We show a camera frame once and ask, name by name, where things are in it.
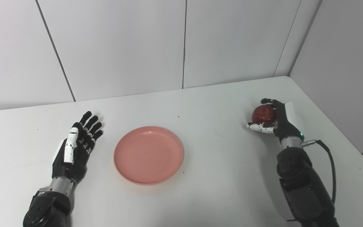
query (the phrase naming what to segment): black mechanical forearm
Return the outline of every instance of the black mechanical forearm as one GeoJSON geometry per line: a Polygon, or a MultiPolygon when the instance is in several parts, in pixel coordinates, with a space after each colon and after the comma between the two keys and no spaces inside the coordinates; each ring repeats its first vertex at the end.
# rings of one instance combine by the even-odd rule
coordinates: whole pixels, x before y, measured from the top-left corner
{"type": "Polygon", "coordinates": [[[69,198],[56,191],[37,192],[23,220],[23,227],[66,227],[69,198]]]}
{"type": "Polygon", "coordinates": [[[295,221],[303,227],[339,227],[333,201],[303,148],[288,146],[277,159],[281,188],[295,221]]]}

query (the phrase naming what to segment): white table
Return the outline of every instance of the white table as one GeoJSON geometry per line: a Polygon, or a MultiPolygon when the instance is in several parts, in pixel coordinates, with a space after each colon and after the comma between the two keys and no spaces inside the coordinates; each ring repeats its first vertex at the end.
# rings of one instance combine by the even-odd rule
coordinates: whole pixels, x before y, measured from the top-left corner
{"type": "MultiPolygon", "coordinates": [[[[264,97],[294,102],[307,139],[321,139],[337,166],[336,217],[363,226],[363,156],[288,77],[0,111],[0,227],[21,226],[32,195],[50,183],[51,160],[72,123],[91,110],[104,123],[85,179],[75,189],[73,227],[298,226],[275,171],[273,135],[245,128],[264,97]],[[123,179],[113,151],[130,130],[157,125],[182,141],[185,157],[169,180],[123,179]]],[[[306,148],[328,191],[326,152],[306,148]]]]}

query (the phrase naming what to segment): robotic arm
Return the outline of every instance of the robotic arm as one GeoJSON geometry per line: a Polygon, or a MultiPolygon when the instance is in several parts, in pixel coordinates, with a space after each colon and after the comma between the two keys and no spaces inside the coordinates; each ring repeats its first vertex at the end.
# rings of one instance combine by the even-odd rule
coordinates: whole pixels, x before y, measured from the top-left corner
{"type": "Polygon", "coordinates": [[[60,142],[52,164],[52,181],[33,196],[23,227],[66,227],[66,218],[72,210],[69,200],[72,187],[85,177],[89,155],[103,134],[99,130],[102,123],[97,122],[96,115],[91,116],[90,111],[86,112],[72,125],[68,138],[60,142]]]}
{"type": "Polygon", "coordinates": [[[334,217],[336,179],[334,161],[330,150],[320,140],[304,142],[300,117],[292,103],[276,99],[262,99],[261,104],[275,109],[275,122],[247,123],[247,127],[258,132],[273,133],[279,138],[282,151],[277,155],[277,173],[281,189],[291,209],[294,220],[303,227],[339,227],[334,217]],[[312,162],[303,147],[318,143],[329,154],[333,171],[333,195],[330,198],[323,182],[312,167],[312,162]]]}

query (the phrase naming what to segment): red apple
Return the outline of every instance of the red apple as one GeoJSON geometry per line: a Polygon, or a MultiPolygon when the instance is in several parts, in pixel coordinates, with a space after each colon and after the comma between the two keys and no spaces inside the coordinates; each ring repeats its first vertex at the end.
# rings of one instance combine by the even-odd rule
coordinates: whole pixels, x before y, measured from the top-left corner
{"type": "Polygon", "coordinates": [[[258,106],[252,114],[253,123],[274,122],[277,119],[277,113],[270,105],[258,106]]]}

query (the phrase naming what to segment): black cable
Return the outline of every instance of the black cable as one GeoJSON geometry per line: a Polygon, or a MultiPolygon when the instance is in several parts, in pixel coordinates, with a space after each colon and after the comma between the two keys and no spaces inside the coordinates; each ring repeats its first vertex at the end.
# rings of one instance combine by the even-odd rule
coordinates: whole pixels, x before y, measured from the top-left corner
{"type": "Polygon", "coordinates": [[[336,202],[337,180],[336,180],[336,166],[334,165],[333,155],[331,155],[330,149],[321,140],[316,140],[316,143],[319,144],[322,148],[324,148],[324,150],[326,150],[330,158],[331,173],[333,175],[333,193],[331,194],[331,200],[333,201],[334,204],[336,202]]]}

